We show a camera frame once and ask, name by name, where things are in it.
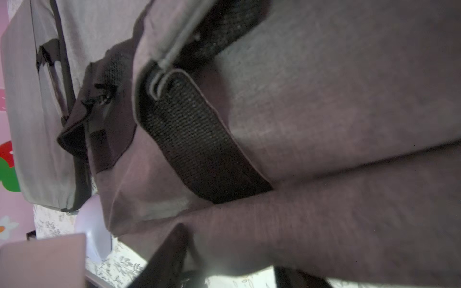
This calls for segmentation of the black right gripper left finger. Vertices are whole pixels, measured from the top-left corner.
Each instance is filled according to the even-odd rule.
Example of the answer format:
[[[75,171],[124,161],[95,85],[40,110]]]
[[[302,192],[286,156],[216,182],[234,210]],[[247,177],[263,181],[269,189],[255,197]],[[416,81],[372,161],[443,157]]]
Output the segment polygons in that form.
[[[179,288],[189,241],[183,224],[176,225],[129,288]]]

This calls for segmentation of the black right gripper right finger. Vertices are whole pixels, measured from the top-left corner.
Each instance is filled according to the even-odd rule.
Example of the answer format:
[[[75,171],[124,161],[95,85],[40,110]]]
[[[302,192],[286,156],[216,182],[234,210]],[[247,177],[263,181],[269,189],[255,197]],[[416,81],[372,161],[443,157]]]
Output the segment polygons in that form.
[[[274,274],[278,288],[332,288],[324,278],[291,268],[275,267]]]

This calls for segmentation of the grey backpack with black straps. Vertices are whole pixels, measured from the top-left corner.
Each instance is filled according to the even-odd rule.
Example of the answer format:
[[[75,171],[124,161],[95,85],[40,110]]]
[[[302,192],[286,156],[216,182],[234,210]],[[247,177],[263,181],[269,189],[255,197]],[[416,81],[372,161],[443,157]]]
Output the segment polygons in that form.
[[[57,6],[78,94],[58,143],[135,252],[461,285],[459,1]]]

